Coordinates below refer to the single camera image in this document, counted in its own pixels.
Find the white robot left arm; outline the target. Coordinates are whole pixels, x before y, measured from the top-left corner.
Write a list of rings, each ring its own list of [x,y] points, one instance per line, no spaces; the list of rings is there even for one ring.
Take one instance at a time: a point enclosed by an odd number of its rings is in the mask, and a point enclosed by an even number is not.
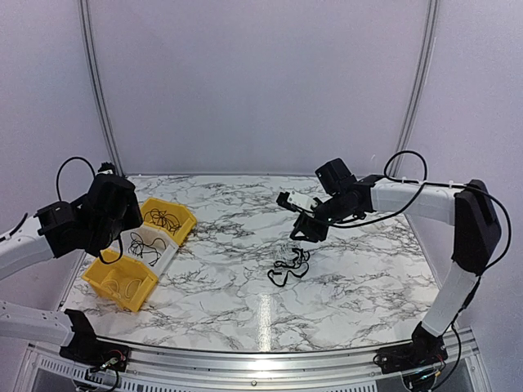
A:
[[[25,216],[1,237],[1,276],[74,251],[100,256],[122,233],[143,223],[134,184],[115,174],[95,175],[89,190],[73,202],[58,201]],[[1,304],[1,335],[69,347],[85,363],[97,363],[103,345],[80,311],[44,311]]]

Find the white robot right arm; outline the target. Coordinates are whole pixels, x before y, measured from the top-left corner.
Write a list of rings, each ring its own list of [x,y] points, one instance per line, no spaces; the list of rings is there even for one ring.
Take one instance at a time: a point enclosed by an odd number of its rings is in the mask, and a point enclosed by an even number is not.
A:
[[[325,163],[315,174],[327,200],[297,191],[282,192],[277,198],[279,206],[298,214],[290,234],[297,241],[323,242],[329,229],[362,227],[371,213],[383,220],[402,214],[419,216],[454,227],[449,272],[413,333],[416,339],[405,347],[405,359],[423,365],[436,353],[433,337],[446,332],[474,297],[482,275],[496,262],[493,254],[502,237],[495,211],[498,201],[481,180],[436,183],[400,180],[386,173],[357,179],[340,158]]]

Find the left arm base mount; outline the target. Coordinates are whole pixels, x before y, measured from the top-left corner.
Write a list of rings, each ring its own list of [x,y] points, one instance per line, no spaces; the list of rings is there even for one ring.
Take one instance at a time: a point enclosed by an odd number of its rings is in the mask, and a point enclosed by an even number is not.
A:
[[[105,363],[115,359],[116,363],[109,364],[108,368],[118,372],[126,370],[130,353],[128,346],[99,340],[83,312],[66,310],[65,314],[72,323],[73,338],[68,345],[61,346],[60,356],[62,358],[96,369],[102,369]]]

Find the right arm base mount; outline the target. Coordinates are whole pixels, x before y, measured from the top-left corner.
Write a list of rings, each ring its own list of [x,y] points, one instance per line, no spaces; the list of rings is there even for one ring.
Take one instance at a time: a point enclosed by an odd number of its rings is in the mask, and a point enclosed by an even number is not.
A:
[[[443,363],[447,358],[443,336],[433,336],[419,323],[412,333],[411,342],[378,349],[373,363],[383,374],[389,374]]]

